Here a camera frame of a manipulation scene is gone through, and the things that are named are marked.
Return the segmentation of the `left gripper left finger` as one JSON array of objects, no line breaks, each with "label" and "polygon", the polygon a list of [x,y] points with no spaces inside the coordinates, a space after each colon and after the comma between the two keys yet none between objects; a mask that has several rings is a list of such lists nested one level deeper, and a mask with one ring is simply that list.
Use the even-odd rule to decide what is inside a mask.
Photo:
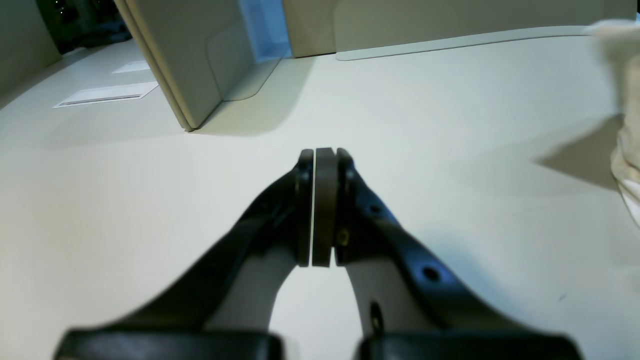
[{"label": "left gripper left finger", "polygon": [[310,257],[314,152],[260,193],[226,235],[149,303],[69,330],[57,360],[283,360],[269,332],[281,285]]}]

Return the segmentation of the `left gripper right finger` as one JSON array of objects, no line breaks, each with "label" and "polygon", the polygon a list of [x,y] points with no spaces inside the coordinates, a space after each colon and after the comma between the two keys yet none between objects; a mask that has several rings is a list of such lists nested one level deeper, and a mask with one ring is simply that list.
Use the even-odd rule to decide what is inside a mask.
[{"label": "left gripper right finger", "polygon": [[357,360],[580,360],[563,335],[510,319],[408,233],[347,150],[315,152],[313,265],[347,271],[363,339]]}]

